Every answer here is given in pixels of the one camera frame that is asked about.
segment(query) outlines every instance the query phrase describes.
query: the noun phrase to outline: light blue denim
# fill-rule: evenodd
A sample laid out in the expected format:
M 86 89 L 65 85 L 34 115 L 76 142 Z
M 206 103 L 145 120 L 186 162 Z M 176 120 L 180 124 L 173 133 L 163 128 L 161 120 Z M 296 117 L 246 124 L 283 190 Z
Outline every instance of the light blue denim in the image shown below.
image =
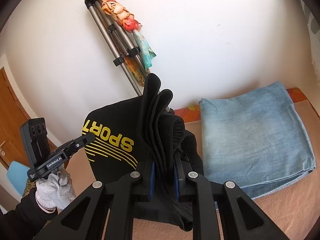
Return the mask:
M 204 175 L 210 181 L 231 180 L 257 198 L 316 167 L 307 131 L 280 82 L 199 104 Z

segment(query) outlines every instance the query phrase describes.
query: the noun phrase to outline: blue chair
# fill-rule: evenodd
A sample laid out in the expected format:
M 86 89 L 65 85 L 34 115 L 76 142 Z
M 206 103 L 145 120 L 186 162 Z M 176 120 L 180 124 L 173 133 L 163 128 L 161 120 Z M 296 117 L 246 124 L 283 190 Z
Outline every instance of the blue chair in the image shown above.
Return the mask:
M 7 171 L 8 180 L 21 196 L 23 195 L 24 189 L 26 188 L 28 170 L 29 167 L 13 161 L 10 163 L 9 169 Z

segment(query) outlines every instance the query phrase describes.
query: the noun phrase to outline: white glove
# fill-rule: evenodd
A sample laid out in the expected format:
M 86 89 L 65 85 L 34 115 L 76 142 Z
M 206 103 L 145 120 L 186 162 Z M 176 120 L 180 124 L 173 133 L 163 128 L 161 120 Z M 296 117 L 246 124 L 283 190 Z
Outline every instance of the white glove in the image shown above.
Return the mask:
M 38 179 L 36 187 L 36 200 L 48 211 L 55 207 L 63 210 L 76 198 L 70 174 L 63 167 L 57 175 L 50 173 L 48 179 Z

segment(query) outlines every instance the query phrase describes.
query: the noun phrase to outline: triangular cutout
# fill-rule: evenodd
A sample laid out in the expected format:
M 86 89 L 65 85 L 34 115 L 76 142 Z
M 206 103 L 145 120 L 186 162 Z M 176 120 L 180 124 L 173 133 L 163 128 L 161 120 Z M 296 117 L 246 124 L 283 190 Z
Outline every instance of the triangular cutout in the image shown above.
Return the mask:
M 74 210 L 72 210 L 64 219 L 62 219 L 61 224 L 73 230 L 78 230 L 89 203 L 90 198 L 86 197 L 74 208 Z
M 242 197 L 237 197 L 237 203 L 247 230 L 252 230 L 263 225 L 262 218 L 259 217 L 259 215 Z

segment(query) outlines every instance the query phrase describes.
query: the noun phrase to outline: person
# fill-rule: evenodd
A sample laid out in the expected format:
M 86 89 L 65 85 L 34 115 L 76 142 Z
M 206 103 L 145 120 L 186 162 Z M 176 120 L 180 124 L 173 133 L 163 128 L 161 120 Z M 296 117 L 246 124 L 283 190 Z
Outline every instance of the person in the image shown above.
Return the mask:
M 76 198 L 70 174 L 60 167 L 57 174 L 39 179 L 15 210 L 0 211 L 0 239 L 31 240 L 47 223 Z

